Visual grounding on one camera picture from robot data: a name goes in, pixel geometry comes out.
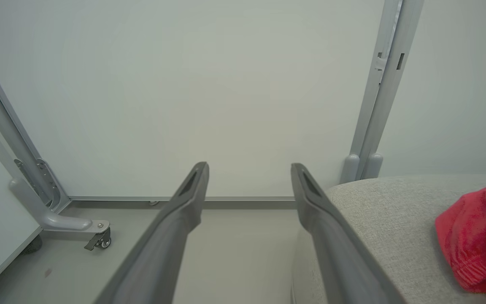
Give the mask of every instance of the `caster wheel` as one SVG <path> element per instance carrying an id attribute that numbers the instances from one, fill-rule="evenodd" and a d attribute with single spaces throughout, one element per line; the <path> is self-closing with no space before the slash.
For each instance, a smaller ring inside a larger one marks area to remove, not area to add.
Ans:
<path id="1" fill-rule="evenodd" d="M 100 248 L 106 249 L 108 248 L 108 246 L 110 246 L 110 244 L 112 244 L 111 237 L 107 241 L 103 241 L 102 243 L 100 243 Z"/>

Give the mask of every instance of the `whiteboard stand leg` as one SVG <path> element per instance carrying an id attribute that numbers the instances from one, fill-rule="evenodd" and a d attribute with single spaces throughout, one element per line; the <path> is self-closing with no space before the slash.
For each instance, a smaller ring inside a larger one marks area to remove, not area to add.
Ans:
<path id="1" fill-rule="evenodd" d="M 27 182 L 22 178 L 14 178 L 8 184 L 12 194 L 19 199 L 27 211 L 33 216 L 33 218 L 39 223 L 39 225 L 46 231 L 66 231 L 66 232 L 77 232 L 77 233 L 95 233 L 93 240 L 97 237 L 103 239 L 98 244 L 95 241 L 94 244 L 105 245 L 102 248 L 106 248 L 106 244 L 103 242 L 108 242 L 110 238 L 110 223 L 106 220 L 89 220 L 80 219 L 77 217 L 62 216 L 48 209 L 42 202 L 42 200 L 37 196 L 35 191 L 29 187 Z"/>

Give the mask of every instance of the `crumpled red fabric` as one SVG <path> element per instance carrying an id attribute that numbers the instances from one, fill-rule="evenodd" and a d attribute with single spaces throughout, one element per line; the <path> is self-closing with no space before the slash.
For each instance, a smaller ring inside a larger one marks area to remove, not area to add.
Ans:
<path id="1" fill-rule="evenodd" d="M 435 225 L 455 279 L 469 292 L 486 293 L 486 188 L 463 195 Z"/>

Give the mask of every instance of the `gray fabric ottoman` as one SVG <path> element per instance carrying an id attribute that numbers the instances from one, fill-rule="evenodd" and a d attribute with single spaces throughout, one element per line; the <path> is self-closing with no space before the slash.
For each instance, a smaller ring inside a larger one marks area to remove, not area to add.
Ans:
<path id="1" fill-rule="evenodd" d="M 465 292 L 443 257 L 434 219 L 461 195 L 486 186 L 486 175 L 426 175 L 365 179 L 326 191 L 409 304 L 486 304 Z M 299 231 L 292 301 L 325 304 L 316 252 Z"/>

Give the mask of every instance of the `rectangular slot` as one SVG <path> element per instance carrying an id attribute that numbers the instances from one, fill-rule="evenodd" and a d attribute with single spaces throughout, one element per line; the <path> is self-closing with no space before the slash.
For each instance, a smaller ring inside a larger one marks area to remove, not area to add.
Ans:
<path id="1" fill-rule="evenodd" d="M 401 57 L 399 58 L 399 64 L 397 64 L 397 69 L 398 70 L 401 69 L 402 61 L 404 60 L 404 58 L 405 58 L 405 54 L 404 53 L 401 53 Z"/>

